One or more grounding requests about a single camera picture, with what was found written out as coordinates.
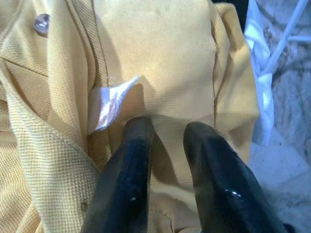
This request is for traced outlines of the yellow polo shirt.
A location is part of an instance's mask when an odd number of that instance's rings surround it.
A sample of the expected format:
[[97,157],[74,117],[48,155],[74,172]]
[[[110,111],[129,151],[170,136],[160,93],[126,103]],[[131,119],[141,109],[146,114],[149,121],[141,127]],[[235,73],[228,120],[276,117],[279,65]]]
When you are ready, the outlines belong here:
[[80,233],[142,115],[156,132],[148,233],[199,233],[187,123],[215,127],[247,162],[259,115],[234,4],[0,0],[0,233]]

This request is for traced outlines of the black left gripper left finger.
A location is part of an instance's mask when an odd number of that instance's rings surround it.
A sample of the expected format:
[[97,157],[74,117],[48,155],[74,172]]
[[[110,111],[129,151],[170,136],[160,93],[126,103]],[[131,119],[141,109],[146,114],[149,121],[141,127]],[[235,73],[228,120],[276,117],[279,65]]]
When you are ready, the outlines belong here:
[[129,120],[106,164],[80,233],[147,233],[155,130],[145,116]]

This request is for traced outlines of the pale pink white cloth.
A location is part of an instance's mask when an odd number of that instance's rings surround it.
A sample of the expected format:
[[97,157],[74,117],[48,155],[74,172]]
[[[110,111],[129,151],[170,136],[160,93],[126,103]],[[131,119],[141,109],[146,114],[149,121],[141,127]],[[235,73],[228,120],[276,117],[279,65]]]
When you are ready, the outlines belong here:
[[255,0],[248,1],[244,36],[250,49],[259,108],[259,117],[255,122],[252,141],[266,146],[274,125],[272,73],[262,73],[268,65],[270,50],[264,38],[261,15]]

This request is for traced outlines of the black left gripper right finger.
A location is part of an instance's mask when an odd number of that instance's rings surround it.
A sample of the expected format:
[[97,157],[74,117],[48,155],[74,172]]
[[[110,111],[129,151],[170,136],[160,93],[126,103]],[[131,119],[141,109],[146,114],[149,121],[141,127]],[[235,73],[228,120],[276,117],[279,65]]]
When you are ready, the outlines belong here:
[[202,233],[288,233],[254,173],[211,126],[184,131]]

